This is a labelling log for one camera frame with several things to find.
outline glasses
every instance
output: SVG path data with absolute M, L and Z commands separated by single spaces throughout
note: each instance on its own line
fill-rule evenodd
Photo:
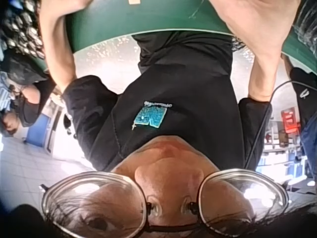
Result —
M 213 234 L 237 237 L 249 223 L 283 213 L 289 201 L 287 192 L 264 175 L 240 169 L 220 171 L 203 180 L 197 200 L 188 201 L 181 211 L 195 215 L 196 222 L 164 227 L 150 224 L 149 217 L 159 217 L 161 208 L 147 202 L 141 188 L 125 176 L 86 172 L 41 188 L 43 213 L 75 238 L 135 238 L 144 232 L 180 233 L 201 226 Z M 217 217 L 219 208 L 229 209 L 232 204 L 243 209 Z

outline cable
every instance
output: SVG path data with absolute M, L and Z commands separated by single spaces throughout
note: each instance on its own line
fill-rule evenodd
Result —
M 256 144 L 257 144 L 257 142 L 258 142 L 258 139 L 259 139 L 259 137 L 260 137 L 261 131 L 262 131 L 263 126 L 264 126 L 264 124 L 265 124 L 266 117 L 267 117 L 267 115 L 268 115 L 269 108 L 270 108 L 272 99 L 273 99 L 273 97 L 274 97 L 274 94 L 276 93 L 277 90 L 279 90 L 281 87 L 283 87 L 285 84 L 288 84 L 288 83 L 299 84 L 299 85 L 305 86 L 305 87 L 307 87 L 307 88 L 313 89 L 314 91 L 317 92 L 317 88 L 314 88 L 314 87 L 312 87 L 312 86 L 310 86 L 310 85 L 307 85 L 307 84 L 305 84 L 305 83 L 301 83 L 301 82 L 293 81 L 293 80 L 286 81 L 286 82 L 282 83 L 281 85 L 279 85 L 277 88 L 274 89 L 274 91 L 273 91 L 273 93 L 272 93 L 272 96 L 271 96 L 271 99 L 269 100 L 269 105 L 268 105 L 267 108 L 266 108 L 266 111 L 265 111 L 265 113 L 264 113 L 264 116 L 263 116 L 261 125 L 260 125 L 260 127 L 259 127 L 258 132 L 257 132 L 256 138 L 255 138 L 254 141 L 253 141 L 253 145 L 252 145 L 252 148 L 251 148 L 251 150 L 250 150 L 250 152 L 249 152 L 249 155 L 248 155 L 248 157 L 247 157 L 247 160 L 246 160 L 244 169 L 247 169 L 247 167 L 249 166 L 249 163 L 250 163 L 250 161 L 251 161 L 252 154 L 253 154 L 253 152 L 254 152 L 254 150 L 255 150 Z

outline white floor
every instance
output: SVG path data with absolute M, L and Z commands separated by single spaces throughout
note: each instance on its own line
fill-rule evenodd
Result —
M 11 210 L 31 204 L 40 210 L 39 185 L 51 186 L 67 176 L 91 169 L 71 161 L 52 158 L 42 148 L 25 145 L 15 138 L 2 138 L 0 152 L 0 199 Z

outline green board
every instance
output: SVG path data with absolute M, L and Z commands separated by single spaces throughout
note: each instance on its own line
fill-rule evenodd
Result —
M 199 30 L 231 34 L 208 0 L 94 0 L 68 16 L 67 33 L 74 52 L 123 35 L 161 30 Z M 317 73 L 313 53 L 291 32 L 283 51 Z

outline teal logo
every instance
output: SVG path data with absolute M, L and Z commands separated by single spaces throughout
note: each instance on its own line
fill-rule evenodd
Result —
M 132 130 L 137 125 L 149 125 L 159 128 L 163 122 L 167 108 L 171 107 L 172 104 L 145 102 L 144 107 L 139 111 L 133 121 Z

